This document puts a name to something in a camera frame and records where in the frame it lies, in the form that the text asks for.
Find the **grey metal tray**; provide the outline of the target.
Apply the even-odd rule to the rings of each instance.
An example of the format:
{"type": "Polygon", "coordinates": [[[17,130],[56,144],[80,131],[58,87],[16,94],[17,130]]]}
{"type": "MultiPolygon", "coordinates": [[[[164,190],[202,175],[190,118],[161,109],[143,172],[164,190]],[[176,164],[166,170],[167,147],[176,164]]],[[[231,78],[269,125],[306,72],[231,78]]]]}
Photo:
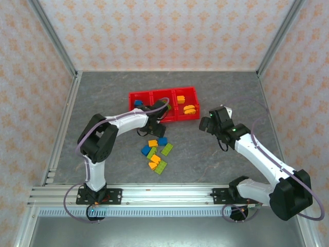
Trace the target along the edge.
{"type": "Polygon", "coordinates": [[[246,223],[221,217],[111,218],[84,224],[71,218],[32,218],[18,247],[313,247],[296,220],[260,213],[246,223]]]}

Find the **aluminium side rail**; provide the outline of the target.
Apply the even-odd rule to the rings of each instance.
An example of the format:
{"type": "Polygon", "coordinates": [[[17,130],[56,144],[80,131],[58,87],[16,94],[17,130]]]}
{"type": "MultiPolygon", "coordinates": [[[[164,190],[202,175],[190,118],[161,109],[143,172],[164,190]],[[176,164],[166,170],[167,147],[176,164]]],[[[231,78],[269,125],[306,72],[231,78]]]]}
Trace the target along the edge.
{"type": "Polygon", "coordinates": [[[52,183],[53,179],[50,179],[50,182],[47,182],[50,178],[50,174],[54,175],[58,162],[60,159],[62,147],[64,144],[68,124],[70,121],[71,113],[75,104],[75,99],[77,96],[77,92],[79,89],[79,85],[81,82],[83,72],[79,70],[72,78],[71,87],[66,97],[66,102],[64,104],[64,108],[62,111],[59,128],[57,131],[56,139],[53,144],[51,156],[47,162],[43,178],[41,180],[41,186],[45,186],[46,184],[52,183]]]}
{"type": "Polygon", "coordinates": [[[273,121],[273,118],[272,118],[272,115],[271,115],[271,112],[270,112],[270,103],[268,103],[268,100],[267,100],[266,94],[265,94],[265,86],[262,85],[262,81],[261,81],[260,78],[259,78],[259,85],[260,85],[261,90],[262,90],[262,95],[263,95],[263,98],[264,98],[264,103],[265,103],[265,105],[267,107],[267,111],[268,111],[269,121],[270,121],[272,130],[273,130],[273,133],[274,133],[274,137],[275,137],[275,140],[276,140],[276,145],[277,145],[277,149],[278,149],[278,155],[276,155],[276,157],[278,157],[278,159],[282,163],[282,167],[286,169],[287,175],[291,175],[291,174],[293,174],[293,170],[294,169],[291,168],[291,167],[289,167],[285,163],[284,154],[282,152],[282,149],[281,149],[281,146],[280,146],[280,141],[279,141],[279,138],[278,138],[278,135],[277,135],[277,132],[276,132],[276,126],[275,126],[275,123],[273,121]]]}

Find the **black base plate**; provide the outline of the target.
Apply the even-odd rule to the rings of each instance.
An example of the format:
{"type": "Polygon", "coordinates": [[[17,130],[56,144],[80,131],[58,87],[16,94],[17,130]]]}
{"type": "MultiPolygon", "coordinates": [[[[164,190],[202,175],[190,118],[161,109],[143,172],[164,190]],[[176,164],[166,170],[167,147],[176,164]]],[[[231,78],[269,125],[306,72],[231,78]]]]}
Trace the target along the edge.
{"type": "Polygon", "coordinates": [[[232,202],[229,188],[213,188],[210,196],[213,198],[214,204],[229,204],[232,202]]]}
{"type": "Polygon", "coordinates": [[[120,205],[122,189],[106,188],[98,192],[86,188],[79,188],[76,198],[77,205],[120,205]]]}

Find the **aluminium mounting rail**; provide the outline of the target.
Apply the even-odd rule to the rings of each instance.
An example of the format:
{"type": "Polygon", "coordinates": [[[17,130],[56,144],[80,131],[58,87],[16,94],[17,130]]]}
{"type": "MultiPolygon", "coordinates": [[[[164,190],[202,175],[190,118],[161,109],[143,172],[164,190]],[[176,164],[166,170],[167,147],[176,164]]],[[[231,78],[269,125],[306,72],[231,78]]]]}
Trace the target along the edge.
{"type": "MultiPolygon", "coordinates": [[[[66,202],[68,207],[77,206],[78,186],[69,190],[71,184],[47,184],[33,187],[27,205],[59,207],[66,202]]],[[[174,184],[109,184],[109,188],[122,189],[121,206],[127,207],[210,207],[213,188],[227,188],[227,184],[174,183],[174,184]]]]}

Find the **aluminium frame post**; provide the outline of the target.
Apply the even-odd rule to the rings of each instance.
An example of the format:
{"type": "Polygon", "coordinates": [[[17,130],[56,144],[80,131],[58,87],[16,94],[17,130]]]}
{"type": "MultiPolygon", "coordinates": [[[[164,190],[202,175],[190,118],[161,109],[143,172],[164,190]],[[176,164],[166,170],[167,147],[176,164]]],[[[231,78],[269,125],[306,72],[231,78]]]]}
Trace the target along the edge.
{"type": "Polygon", "coordinates": [[[55,28],[53,27],[51,21],[49,20],[44,8],[42,7],[42,4],[40,3],[39,0],[27,0],[27,2],[32,8],[33,12],[36,14],[37,18],[39,19],[43,29],[45,30],[48,37],[50,38],[55,50],[57,51],[58,55],[63,61],[66,69],[73,77],[75,77],[78,71],[73,65],[72,60],[70,59],[63,43],[58,37],[55,28]]]}
{"type": "Polygon", "coordinates": [[[258,78],[265,73],[268,65],[276,54],[276,51],[280,47],[283,39],[285,38],[287,32],[289,31],[291,25],[293,24],[295,18],[297,17],[300,9],[304,5],[306,0],[294,0],[292,6],[290,7],[287,15],[285,16],[283,22],[281,23],[277,33],[275,34],[269,48],[267,49],[259,68],[256,70],[258,78]]]}

